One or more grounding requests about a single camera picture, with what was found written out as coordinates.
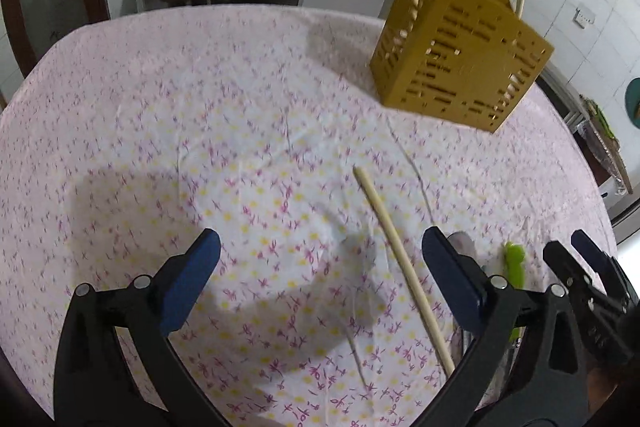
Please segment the person's right hand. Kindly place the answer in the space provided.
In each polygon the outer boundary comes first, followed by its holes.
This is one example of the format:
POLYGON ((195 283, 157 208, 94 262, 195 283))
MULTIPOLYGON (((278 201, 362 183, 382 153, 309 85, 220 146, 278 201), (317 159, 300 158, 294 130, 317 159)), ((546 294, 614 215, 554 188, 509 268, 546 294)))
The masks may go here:
POLYGON ((595 366, 588 372, 588 410, 589 415, 597 413, 608 401, 618 385, 618 375, 609 369, 595 366))

